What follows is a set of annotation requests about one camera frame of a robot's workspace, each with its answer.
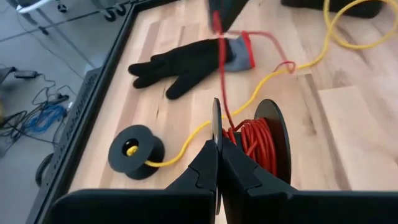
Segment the plain black spool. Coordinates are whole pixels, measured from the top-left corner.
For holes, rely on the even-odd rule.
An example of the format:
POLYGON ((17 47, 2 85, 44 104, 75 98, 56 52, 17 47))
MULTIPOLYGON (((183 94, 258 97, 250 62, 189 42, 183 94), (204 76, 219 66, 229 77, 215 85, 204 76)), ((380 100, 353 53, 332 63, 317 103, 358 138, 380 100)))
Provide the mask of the plain black spool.
POLYGON ((108 163, 112 170, 142 180, 158 170, 146 161, 162 162, 164 156, 163 142, 147 126, 138 124, 123 129, 114 138, 109 147, 108 163))

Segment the black soft pouch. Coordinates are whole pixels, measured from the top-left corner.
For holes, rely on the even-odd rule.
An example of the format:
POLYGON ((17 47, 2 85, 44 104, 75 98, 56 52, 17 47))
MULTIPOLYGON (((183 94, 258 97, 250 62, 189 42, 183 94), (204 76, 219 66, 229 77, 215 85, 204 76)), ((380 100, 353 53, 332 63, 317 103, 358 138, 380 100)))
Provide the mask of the black soft pouch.
MULTIPOLYGON (((280 0, 280 3, 288 7, 322 10, 325 1, 326 0, 280 0)), ((338 12, 353 1, 354 0, 329 0, 329 11, 338 12)), ((370 19, 376 17, 383 6, 384 3, 382 1, 369 0, 349 8, 343 14, 345 16, 370 19)))

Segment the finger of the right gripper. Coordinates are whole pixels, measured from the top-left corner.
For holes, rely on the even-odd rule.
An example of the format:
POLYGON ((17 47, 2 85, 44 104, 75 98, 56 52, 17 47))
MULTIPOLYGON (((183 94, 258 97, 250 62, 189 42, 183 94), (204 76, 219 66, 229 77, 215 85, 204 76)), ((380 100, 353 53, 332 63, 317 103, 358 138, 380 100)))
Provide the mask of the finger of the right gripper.
POLYGON ((208 0, 208 23, 217 32, 214 15, 217 13, 223 32, 229 30, 249 0, 208 0))

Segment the black spool with white labels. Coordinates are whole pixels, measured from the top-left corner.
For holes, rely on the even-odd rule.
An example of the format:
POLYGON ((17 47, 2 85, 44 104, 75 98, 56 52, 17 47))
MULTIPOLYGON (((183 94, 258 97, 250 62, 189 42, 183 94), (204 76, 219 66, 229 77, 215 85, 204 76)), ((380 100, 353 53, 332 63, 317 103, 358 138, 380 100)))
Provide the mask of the black spool with white labels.
POLYGON ((222 136, 221 106, 215 98, 212 106, 212 134, 220 155, 218 187, 227 219, 239 221, 264 215, 270 218, 283 207, 295 191, 291 181, 291 155, 287 128, 277 104, 265 99, 258 105, 254 120, 265 121, 262 140, 272 143, 269 168, 263 168, 243 151, 242 134, 233 132, 237 143, 222 136))

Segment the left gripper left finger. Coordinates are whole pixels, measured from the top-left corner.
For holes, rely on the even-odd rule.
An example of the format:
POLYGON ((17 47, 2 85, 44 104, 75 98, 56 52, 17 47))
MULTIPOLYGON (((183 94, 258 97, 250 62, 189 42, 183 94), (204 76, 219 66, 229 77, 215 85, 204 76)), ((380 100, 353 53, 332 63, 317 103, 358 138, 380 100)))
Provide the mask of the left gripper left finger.
POLYGON ((218 146, 205 142, 166 189, 85 189, 58 199, 50 224, 214 224, 218 146))

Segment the black power strip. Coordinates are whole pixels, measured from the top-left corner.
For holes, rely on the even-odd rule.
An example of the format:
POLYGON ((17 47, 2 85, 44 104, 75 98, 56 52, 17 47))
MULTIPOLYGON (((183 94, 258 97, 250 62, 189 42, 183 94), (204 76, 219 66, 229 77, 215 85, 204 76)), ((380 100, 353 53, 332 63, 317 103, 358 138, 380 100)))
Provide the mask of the black power strip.
POLYGON ((69 100, 69 98, 70 98, 69 95, 63 95, 63 94, 58 93, 56 95, 55 99, 48 100, 47 104, 48 105, 58 105, 60 103, 63 103, 65 101, 69 100))

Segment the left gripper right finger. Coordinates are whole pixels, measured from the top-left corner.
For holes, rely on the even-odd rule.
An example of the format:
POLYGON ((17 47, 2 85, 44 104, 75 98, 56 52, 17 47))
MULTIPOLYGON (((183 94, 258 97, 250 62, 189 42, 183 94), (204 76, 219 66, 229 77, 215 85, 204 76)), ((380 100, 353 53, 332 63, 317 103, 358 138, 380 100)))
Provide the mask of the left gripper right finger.
POLYGON ((219 188, 232 224, 398 224, 398 192, 297 190, 222 140, 219 188))

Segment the black power brick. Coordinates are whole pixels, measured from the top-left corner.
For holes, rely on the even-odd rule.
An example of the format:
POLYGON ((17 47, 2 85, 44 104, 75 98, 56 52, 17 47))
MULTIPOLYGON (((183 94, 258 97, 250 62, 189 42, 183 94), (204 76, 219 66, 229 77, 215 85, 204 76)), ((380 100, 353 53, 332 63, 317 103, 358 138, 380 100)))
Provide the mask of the black power brick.
POLYGON ((22 78, 22 79, 31 79, 35 78, 38 75, 36 71, 31 70, 24 70, 24 71, 16 71, 14 72, 15 78, 22 78))

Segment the grey and black work glove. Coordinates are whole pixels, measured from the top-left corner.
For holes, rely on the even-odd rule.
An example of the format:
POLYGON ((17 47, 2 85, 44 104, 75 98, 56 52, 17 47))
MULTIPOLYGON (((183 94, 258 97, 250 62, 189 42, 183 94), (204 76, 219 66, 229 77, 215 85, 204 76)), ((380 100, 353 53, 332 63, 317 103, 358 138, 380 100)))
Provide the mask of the grey and black work glove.
MULTIPOLYGON (((219 39, 193 42, 168 52, 153 55, 148 62, 131 64, 128 72, 137 78, 136 89, 146 88, 165 78, 177 79, 165 92, 170 100, 180 98, 219 68, 219 39)), ((227 72, 241 72, 255 67, 251 40, 247 34, 224 38, 227 72)))

